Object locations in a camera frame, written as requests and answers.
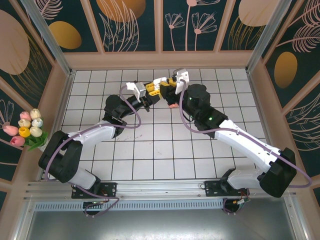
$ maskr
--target green leaf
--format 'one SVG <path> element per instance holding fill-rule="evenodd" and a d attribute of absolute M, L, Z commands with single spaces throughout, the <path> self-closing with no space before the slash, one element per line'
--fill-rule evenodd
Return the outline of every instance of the green leaf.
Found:
<path fill-rule="evenodd" d="M 44 131 L 41 135 L 41 139 L 45 140 L 48 137 L 48 134 L 49 134 L 48 132 Z"/>
<path fill-rule="evenodd" d="M 35 137 L 35 142 L 36 142 L 36 143 L 41 142 L 41 140 L 42 140 L 42 139 L 41 139 L 40 136 Z"/>
<path fill-rule="evenodd" d="M 32 141 L 31 139 L 29 139 L 29 146 L 32 146 L 34 144 L 36 144 L 36 143 L 34 141 Z"/>
<path fill-rule="evenodd" d="M 39 141 L 37 142 L 36 144 L 33 144 L 32 146 L 30 146 L 30 148 L 28 149 L 28 152 L 33 150 L 33 149 L 36 149 L 37 147 L 40 147 L 41 144 L 43 144 L 44 142 L 43 141 Z"/>

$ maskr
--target dark teal wallpaper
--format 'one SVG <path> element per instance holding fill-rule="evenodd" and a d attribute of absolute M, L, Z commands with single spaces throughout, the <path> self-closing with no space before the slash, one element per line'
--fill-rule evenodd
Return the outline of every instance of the dark teal wallpaper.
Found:
<path fill-rule="evenodd" d="M 163 51 L 212 51 L 225 6 L 220 0 L 163 0 Z"/>
<path fill-rule="evenodd" d="M 11 182 L 14 177 L 22 150 L 0 141 L 0 151 L 0 179 Z"/>
<path fill-rule="evenodd" d="M 315 199 L 318 202 L 318 205 L 320 207 L 320 187 L 316 187 L 313 189 L 313 193 L 315 195 Z"/>
<path fill-rule="evenodd" d="M 7 196 L 7 193 L 5 191 L 0 191 L 0 212 L 1 212 L 2 206 L 4 205 L 6 196 Z"/>
<path fill-rule="evenodd" d="M 306 173 L 320 174 L 320 84 L 286 116 Z"/>
<path fill-rule="evenodd" d="M 269 51 L 272 43 L 273 43 L 273 40 L 275 39 L 275 37 L 278 35 L 279 31 L 281 30 L 282 26 L 284 25 L 285 21 L 287 20 L 288 18 L 288 15 L 290 14 L 292 8 L 295 6 L 295 4 L 297 3 L 297 0 L 292 0 L 291 3 L 290 3 L 290 6 L 288 8 L 288 10 L 285 12 L 284 14 L 284 17 L 282 18 L 282 21 L 280 22 L 278 28 L 276 29 L 276 31 L 274 32 L 272 38 L 270 39 L 268 45 L 266 46 L 265 50 L 263 51 L 262 53 L 262 58 L 264 59 L 265 58 L 265 55 L 267 54 L 267 52 Z"/>
<path fill-rule="evenodd" d="M 221 51 L 253 50 L 277 1 L 236 0 Z"/>
<path fill-rule="evenodd" d="M 37 108 L 52 65 L 8 0 L 0 2 L 0 33 L 0 77 Z"/>
<path fill-rule="evenodd" d="M 106 52 L 156 50 L 154 0 L 90 0 Z"/>
<path fill-rule="evenodd" d="M 36 0 L 64 53 L 97 52 L 80 0 Z"/>
<path fill-rule="evenodd" d="M 265 65 L 282 107 L 320 70 L 319 8 L 318 0 L 302 4 Z"/>

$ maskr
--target orange circle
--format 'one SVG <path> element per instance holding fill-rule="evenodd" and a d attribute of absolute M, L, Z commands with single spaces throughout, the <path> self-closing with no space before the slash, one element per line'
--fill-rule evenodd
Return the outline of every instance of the orange circle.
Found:
<path fill-rule="evenodd" d="M 131 20 L 130 9 L 136 19 L 139 18 L 146 9 L 146 0 L 96 0 L 96 3 L 103 14 L 109 19 L 122 23 Z"/>

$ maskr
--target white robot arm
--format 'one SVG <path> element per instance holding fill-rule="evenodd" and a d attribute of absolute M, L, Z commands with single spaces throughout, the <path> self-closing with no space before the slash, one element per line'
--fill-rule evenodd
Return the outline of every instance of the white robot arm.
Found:
<path fill-rule="evenodd" d="M 185 69 L 176 70 L 170 79 L 162 77 L 145 85 L 136 82 L 127 83 L 127 88 L 134 92 L 134 96 L 127 100 L 134 109 L 145 108 L 147 111 L 151 105 L 157 103 L 160 96 L 168 102 L 168 105 L 177 104 L 179 103 L 180 94 L 184 85 L 181 80 L 184 80 L 188 87 L 189 75 Z M 243 129 L 239 128 L 226 115 L 210 106 L 210 94 L 203 85 L 191 84 L 183 95 L 183 102 L 180 108 L 194 120 L 195 126 L 200 131 L 210 129 L 235 130 L 235 132 L 218 130 L 208 133 L 208 135 L 237 149 L 251 159 L 258 167 L 258 169 L 254 170 L 228 170 L 221 178 L 219 183 L 220 188 L 226 193 L 228 193 L 230 189 L 262 188 L 274 197 L 280 197 L 283 194 L 284 190 L 296 175 L 296 170 L 280 161 L 276 156 L 272 155 L 271 152 L 278 153 L 290 162 L 295 163 L 295 155 L 291 150 L 286 148 L 284 151 L 281 151 L 276 147 L 259 141 L 257 138 L 250 136 Z M 102 141 L 110 140 L 121 134 L 123 129 L 103 125 L 110 123 L 125 126 L 126 122 L 122 119 L 125 116 L 133 114 L 128 105 L 117 95 L 111 95 L 107 98 L 104 110 L 105 116 L 103 120 L 91 126 L 90 129 L 83 134 L 81 134 L 81 132 L 71 132 L 68 134 L 62 131 L 56 132 L 41 156 L 39 166 L 46 169 L 49 161 L 48 158 L 52 156 L 57 146 L 65 139 L 80 134 L 70 141 L 71 144 L 66 147 L 67 151 L 64 156 L 57 155 L 55 161 L 52 162 L 52 166 L 50 166 L 49 173 L 62 183 L 70 182 L 97 194 L 98 190 L 95 184 L 99 179 L 90 172 L 78 167 L 81 151 L 85 151 L 86 148 Z M 260 144 L 267 147 L 269 152 L 243 135 L 238 134 L 239 132 L 254 138 Z"/>

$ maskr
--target yellow tulip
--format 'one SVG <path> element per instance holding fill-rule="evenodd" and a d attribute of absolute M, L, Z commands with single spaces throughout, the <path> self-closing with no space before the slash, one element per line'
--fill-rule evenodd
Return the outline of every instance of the yellow tulip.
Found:
<path fill-rule="evenodd" d="M 30 136 L 30 130 L 29 128 L 25 127 L 25 126 L 22 126 L 19 128 L 19 135 L 21 137 L 24 137 L 24 138 L 27 138 Z"/>

